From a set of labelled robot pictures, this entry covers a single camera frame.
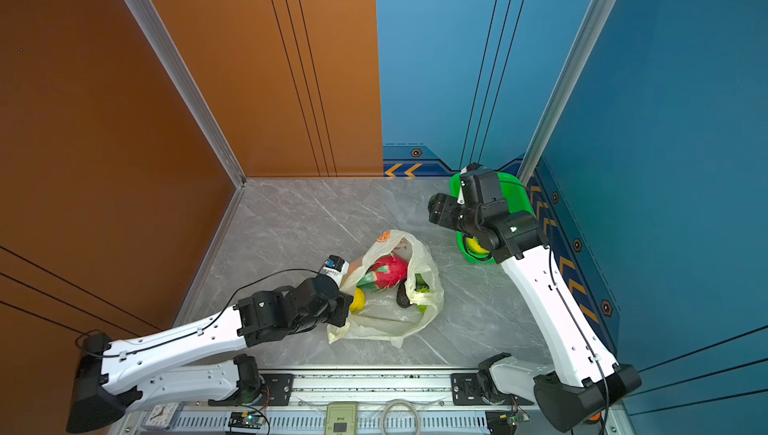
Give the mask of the green plastic basket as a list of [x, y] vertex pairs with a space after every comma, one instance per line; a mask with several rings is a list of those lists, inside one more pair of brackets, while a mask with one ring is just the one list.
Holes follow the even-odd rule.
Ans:
[[[472, 237], [457, 232], [457, 245], [465, 258], [472, 263], [500, 264], [511, 258], [520, 260], [525, 251], [543, 243], [538, 234], [538, 221], [533, 214], [526, 188], [515, 176], [502, 172], [497, 173], [510, 212], [508, 218], [510, 235], [508, 237]], [[450, 195], [452, 197], [456, 197], [455, 176], [450, 179]], [[478, 259], [468, 254], [464, 244], [465, 237], [476, 238], [479, 244], [490, 252], [490, 255]]]

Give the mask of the yellow banana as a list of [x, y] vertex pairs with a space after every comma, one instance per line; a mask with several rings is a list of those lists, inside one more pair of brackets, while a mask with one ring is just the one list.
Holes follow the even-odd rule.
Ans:
[[473, 256], [474, 258], [486, 258], [490, 255], [490, 252], [486, 249], [484, 249], [476, 238], [464, 238], [464, 244], [466, 246], [466, 251], [468, 254]]

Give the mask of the translucent yellowish plastic bag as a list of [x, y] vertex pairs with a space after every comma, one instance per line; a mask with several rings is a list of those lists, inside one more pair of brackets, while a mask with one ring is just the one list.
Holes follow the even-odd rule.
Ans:
[[[404, 340], [426, 328], [444, 308], [444, 290], [439, 270], [428, 247], [414, 235], [401, 230], [389, 230], [359, 259], [350, 262], [348, 274], [340, 286], [344, 293], [354, 295], [357, 282], [368, 268], [380, 257], [396, 254], [408, 261], [405, 281], [407, 295], [412, 305], [403, 309], [396, 303], [397, 286], [389, 289], [361, 288], [365, 292], [365, 308], [349, 314], [343, 327], [329, 326], [328, 342], [341, 340], [366, 340], [389, 342], [399, 348]], [[421, 274], [430, 292], [415, 291], [415, 275]], [[417, 306], [426, 305], [422, 314]]]

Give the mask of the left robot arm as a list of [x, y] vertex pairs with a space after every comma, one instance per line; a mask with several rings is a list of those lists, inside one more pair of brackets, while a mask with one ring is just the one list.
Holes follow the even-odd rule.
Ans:
[[337, 278], [316, 274], [296, 287], [257, 291], [207, 318], [150, 336], [114, 340], [100, 331], [83, 334], [76, 341], [80, 359], [66, 430], [86, 433], [115, 423], [148, 397], [150, 384], [178, 367], [319, 324], [341, 327], [352, 302]]

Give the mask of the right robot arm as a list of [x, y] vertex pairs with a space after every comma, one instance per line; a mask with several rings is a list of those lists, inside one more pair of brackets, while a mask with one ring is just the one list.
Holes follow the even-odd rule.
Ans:
[[480, 246], [503, 269], [526, 301], [550, 351], [550, 367], [504, 356], [487, 368], [502, 394], [533, 400], [558, 431], [566, 433], [638, 389], [641, 378], [620, 364], [598, 338], [554, 262], [545, 231], [530, 206], [511, 210], [503, 189], [525, 187], [473, 163], [459, 176], [459, 194], [436, 194], [431, 223]]

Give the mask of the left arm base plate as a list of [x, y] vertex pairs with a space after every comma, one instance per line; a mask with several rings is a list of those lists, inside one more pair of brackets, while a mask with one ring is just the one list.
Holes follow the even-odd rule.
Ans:
[[293, 374], [261, 375], [260, 383], [258, 388], [238, 388], [234, 394], [223, 400], [209, 400], [207, 405], [213, 407], [255, 406], [256, 408], [289, 405], [294, 384]]

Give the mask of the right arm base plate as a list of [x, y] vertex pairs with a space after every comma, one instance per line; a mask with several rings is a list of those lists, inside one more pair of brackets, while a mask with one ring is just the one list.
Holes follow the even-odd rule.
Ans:
[[526, 398], [502, 393], [490, 376], [481, 372], [453, 373], [450, 381], [453, 404], [456, 406], [534, 405], [533, 401]]

